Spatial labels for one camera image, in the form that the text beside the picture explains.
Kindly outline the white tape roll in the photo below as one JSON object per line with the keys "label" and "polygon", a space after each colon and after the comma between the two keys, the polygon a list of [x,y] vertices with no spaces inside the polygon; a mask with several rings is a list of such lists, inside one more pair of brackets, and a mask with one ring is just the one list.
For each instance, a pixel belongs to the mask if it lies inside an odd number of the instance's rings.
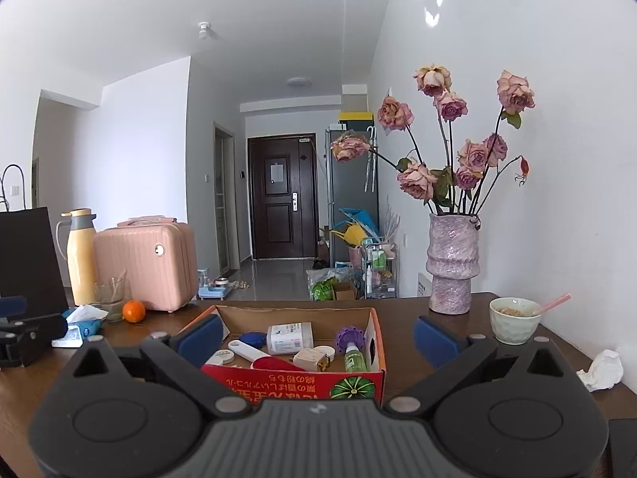
{"label": "white tape roll", "polygon": [[208,366],[229,366],[233,363],[235,354],[231,350],[222,349],[216,351],[205,364]]}

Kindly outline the white red lint brush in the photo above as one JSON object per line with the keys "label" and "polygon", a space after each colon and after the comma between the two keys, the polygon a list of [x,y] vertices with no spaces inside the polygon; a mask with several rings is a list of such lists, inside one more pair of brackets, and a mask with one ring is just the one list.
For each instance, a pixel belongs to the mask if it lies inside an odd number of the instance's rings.
{"label": "white red lint brush", "polygon": [[250,365],[258,370],[301,371],[300,367],[293,365],[291,362],[264,353],[264,351],[240,340],[230,341],[228,349],[236,356],[249,361]]}

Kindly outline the blue tissue pack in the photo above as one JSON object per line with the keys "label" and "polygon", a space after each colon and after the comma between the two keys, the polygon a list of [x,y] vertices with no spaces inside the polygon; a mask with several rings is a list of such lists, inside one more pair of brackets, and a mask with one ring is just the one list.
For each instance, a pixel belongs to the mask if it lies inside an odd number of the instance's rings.
{"label": "blue tissue pack", "polygon": [[83,304],[69,309],[63,314],[67,323],[66,334],[57,340],[52,341],[52,347],[55,349],[77,349],[83,342],[98,335],[102,328],[103,320],[108,313],[97,306],[91,304]]}

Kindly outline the orange fruit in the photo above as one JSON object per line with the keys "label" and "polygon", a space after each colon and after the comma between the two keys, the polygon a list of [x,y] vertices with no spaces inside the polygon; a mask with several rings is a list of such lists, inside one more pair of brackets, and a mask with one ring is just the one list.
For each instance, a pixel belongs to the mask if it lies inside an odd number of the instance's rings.
{"label": "orange fruit", "polygon": [[146,317],[146,307],[141,301],[129,300],[124,303],[121,314],[129,324],[138,324]]}

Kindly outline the red cardboard box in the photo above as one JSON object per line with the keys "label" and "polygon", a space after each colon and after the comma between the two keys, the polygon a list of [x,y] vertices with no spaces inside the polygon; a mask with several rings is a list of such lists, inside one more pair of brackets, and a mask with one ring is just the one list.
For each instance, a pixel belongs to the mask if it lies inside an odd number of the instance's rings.
{"label": "red cardboard box", "polygon": [[170,342],[254,405],[264,399],[373,399],[387,374],[373,308],[211,306]]}

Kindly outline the clear glass cup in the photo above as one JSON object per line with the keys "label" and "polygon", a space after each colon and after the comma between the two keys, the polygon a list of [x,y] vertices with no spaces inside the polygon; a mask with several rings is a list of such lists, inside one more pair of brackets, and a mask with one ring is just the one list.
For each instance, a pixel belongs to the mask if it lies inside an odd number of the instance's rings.
{"label": "clear glass cup", "polygon": [[117,277],[110,277],[106,283],[94,286],[98,306],[107,312],[105,321],[118,323],[123,321],[123,306],[126,303],[126,277],[124,271]]}

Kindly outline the white plastic jar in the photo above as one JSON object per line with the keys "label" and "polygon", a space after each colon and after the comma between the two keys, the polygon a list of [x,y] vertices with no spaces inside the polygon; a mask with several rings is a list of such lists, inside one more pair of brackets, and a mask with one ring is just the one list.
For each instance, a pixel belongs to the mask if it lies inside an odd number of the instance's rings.
{"label": "white plastic jar", "polygon": [[313,349],[312,324],[303,323],[272,325],[267,331],[267,347],[270,355],[295,355],[302,349]]}

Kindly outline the pink textured vase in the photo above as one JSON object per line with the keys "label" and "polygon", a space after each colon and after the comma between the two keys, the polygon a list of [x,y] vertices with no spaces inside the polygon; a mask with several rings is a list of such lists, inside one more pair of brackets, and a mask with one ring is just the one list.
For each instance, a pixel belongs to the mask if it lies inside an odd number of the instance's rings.
{"label": "pink textured vase", "polygon": [[432,275],[429,307],[445,315],[463,315],[472,303],[471,280],[479,267],[479,231],[474,218],[432,215],[425,269]]}

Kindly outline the pink small suitcase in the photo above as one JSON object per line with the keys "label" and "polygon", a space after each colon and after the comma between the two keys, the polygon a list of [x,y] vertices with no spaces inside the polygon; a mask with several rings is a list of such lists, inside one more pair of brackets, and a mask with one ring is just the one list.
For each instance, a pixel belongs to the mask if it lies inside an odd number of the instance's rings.
{"label": "pink small suitcase", "polygon": [[173,313],[197,295],[194,232],[164,216],[131,218],[93,239],[97,280],[123,275],[132,299],[149,310]]}

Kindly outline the purple round lid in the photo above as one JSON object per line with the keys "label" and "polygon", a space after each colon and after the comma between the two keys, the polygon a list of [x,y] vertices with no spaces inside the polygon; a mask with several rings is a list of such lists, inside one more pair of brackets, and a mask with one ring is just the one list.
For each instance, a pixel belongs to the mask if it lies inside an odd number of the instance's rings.
{"label": "purple round lid", "polygon": [[346,354],[351,345],[361,352],[365,347],[365,332],[355,326],[343,327],[336,335],[335,344],[341,354]]}

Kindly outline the small cardboard box on floor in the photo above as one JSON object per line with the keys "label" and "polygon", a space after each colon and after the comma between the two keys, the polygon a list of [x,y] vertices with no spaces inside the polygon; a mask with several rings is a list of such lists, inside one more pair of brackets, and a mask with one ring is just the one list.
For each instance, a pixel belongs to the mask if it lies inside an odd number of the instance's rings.
{"label": "small cardboard box on floor", "polygon": [[358,290],[350,282],[335,283],[332,285],[332,291],[336,301],[350,301],[358,297]]}

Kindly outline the pink spoon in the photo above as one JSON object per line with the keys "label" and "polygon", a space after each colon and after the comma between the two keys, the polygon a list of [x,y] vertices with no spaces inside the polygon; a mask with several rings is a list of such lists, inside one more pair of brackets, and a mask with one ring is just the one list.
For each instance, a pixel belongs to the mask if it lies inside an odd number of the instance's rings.
{"label": "pink spoon", "polygon": [[541,306],[540,309],[538,309],[537,312],[535,312],[535,315],[543,315],[545,314],[547,311],[550,311],[552,309],[557,308],[557,306],[561,306],[562,304],[566,303],[567,301],[569,301],[572,298],[572,295],[570,294],[570,292],[567,292],[567,294],[564,294],[560,297],[558,297],[557,299],[544,304],[544,306]]}

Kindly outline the green white bag on floor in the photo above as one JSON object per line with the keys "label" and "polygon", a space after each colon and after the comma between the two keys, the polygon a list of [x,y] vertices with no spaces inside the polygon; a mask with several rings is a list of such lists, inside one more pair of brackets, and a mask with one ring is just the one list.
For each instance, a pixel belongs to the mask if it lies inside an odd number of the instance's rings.
{"label": "green white bag on floor", "polygon": [[334,286],[352,280],[351,268],[324,268],[307,271],[309,296],[312,301],[324,302],[335,299]]}

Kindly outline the dried pink roses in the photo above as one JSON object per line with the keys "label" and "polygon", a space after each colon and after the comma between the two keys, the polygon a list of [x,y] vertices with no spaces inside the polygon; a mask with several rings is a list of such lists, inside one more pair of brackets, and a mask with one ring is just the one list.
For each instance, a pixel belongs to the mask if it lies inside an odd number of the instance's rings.
{"label": "dried pink roses", "polygon": [[523,113],[535,107],[534,91],[524,76],[502,71],[496,79],[496,125],[483,139],[459,140],[455,128],[469,114],[469,105],[453,89],[450,70],[440,64],[425,65],[412,78],[417,92],[433,106],[432,131],[417,135],[411,106],[388,94],[373,117],[371,131],[343,132],[330,143],[330,154],[341,163],[365,159],[370,170],[383,162],[394,172],[399,190],[433,215],[465,216],[478,222],[507,169],[517,167],[514,181],[519,186],[529,179],[529,161],[508,152],[500,128],[522,127]]}

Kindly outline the grey refrigerator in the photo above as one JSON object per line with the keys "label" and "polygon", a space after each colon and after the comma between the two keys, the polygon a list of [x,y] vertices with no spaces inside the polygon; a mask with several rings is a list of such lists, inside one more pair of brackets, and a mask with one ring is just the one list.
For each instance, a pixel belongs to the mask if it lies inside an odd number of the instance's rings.
{"label": "grey refrigerator", "polygon": [[371,170],[367,169],[367,155],[352,161],[339,162],[332,155],[332,142],[343,133],[354,131],[369,137],[371,120],[349,120],[331,124],[325,132],[326,172],[327,172],[327,213],[329,230],[344,232],[347,230],[348,217],[341,213],[341,208],[356,208],[366,210],[375,224],[379,223],[379,206],[377,186],[370,182],[366,184],[366,177],[371,177]]}

